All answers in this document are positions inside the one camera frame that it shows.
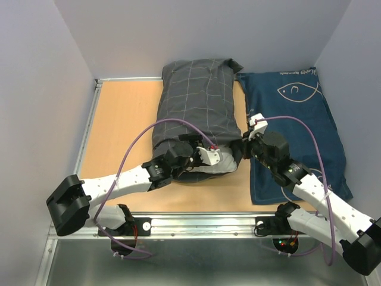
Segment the screw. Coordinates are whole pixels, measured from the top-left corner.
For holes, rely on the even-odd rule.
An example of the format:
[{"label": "screw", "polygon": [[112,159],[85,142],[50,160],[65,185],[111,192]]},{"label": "screw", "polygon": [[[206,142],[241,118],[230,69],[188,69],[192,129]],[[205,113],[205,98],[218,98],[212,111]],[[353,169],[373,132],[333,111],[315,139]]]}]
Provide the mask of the screw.
[{"label": "screw", "polygon": [[151,229],[151,224],[149,222],[145,222],[142,227],[145,231],[149,231]]}]

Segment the white cable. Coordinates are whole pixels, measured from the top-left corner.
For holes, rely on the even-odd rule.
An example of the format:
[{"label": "white cable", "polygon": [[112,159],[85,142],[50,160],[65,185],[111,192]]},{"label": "white cable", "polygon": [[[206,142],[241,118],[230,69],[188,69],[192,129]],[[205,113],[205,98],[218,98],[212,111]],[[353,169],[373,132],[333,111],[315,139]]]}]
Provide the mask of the white cable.
[{"label": "white cable", "polygon": [[286,200],[288,200],[288,201],[290,201],[291,203],[293,203],[293,201],[292,201],[289,197],[287,197],[287,195],[285,194],[285,190],[283,189],[282,186],[280,187],[280,190],[282,191],[282,194],[283,194],[283,196],[286,198]]}]

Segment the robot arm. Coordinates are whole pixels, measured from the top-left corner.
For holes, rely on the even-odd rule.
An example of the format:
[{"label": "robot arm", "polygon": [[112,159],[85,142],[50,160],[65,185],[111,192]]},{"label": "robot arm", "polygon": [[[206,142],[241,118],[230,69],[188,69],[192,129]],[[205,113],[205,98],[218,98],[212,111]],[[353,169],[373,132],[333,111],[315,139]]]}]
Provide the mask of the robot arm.
[{"label": "robot arm", "polygon": [[[106,199],[115,181],[115,188],[107,200],[134,192],[148,192],[162,188],[190,167],[213,166],[222,161],[219,149],[206,149],[199,135],[182,135],[180,142],[164,155],[120,174],[79,180],[77,175],[66,177],[46,200],[57,235],[70,235],[84,226],[94,226],[95,214]],[[118,229],[133,220],[125,205],[104,206],[97,221],[108,229]]]},{"label": "robot arm", "polygon": [[[278,133],[265,132],[266,121],[261,114],[249,120],[249,131],[243,135],[243,157],[256,158],[268,168],[274,180],[309,202],[325,218],[329,217],[329,195],[335,222],[336,251],[347,264],[363,275],[381,262],[381,219],[377,221],[344,202],[335,193],[325,194],[323,184],[302,163],[289,157],[287,141]],[[280,205],[274,217],[263,217],[261,231],[266,234],[294,231],[331,246],[330,223],[324,218],[308,213],[294,203]]]}]

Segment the fish drawing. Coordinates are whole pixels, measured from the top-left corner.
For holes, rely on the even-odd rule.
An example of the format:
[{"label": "fish drawing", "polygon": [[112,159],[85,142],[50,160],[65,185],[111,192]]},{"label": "fish drawing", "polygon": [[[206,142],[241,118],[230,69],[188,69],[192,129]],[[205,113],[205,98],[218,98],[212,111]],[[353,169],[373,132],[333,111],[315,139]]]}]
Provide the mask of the fish drawing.
[{"label": "fish drawing", "polygon": [[323,95],[318,90],[318,87],[319,83],[316,84],[316,87],[313,87],[301,82],[292,82],[282,86],[281,88],[278,88],[277,91],[281,96],[289,101],[304,102],[312,98],[316,93]]}]

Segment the metal frame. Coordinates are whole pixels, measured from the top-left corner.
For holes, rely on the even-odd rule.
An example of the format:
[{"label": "metal frame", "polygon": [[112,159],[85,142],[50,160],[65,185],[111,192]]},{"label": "metal frame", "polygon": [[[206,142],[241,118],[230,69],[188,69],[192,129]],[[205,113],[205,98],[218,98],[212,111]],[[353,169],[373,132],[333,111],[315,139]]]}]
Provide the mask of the metal frame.
[{"label": "metal frame", "polygon": [[[94,98],[86,124],[86,130],[83,135],[81,148],[74,168],[74,173],[79,173],[82,167],[83,156],[88,144],[96,107],[101,94],[103,82],[117,81],[149,81],[158,80],[160,77],[124,77],[113,79],[98,79],[94,92]],[[273,212],[217,212],[217,213],[134,213],[136,217],[149,216],[152,218],[152,228],[150,237],[139,237],[140,240],[168,240],[168,239],[206,239],[206,238],[257,238],[254,233],[257,216],[274,215]],[[129,237],[119,237],[119,239],[128,239]],[[97,228],[83,228],[73,235],[59,237],[55,232],[54,226],[49,229],[48,239],[43,252],[40,264],[36,286],[46,286],[48,283],[50,269],[54,260],[58,240],[83,240],[100,239],[106,240],[107,237],[99,237]],[[380,286],[378,274],[374,271],[366,277],[368,286]]]}]

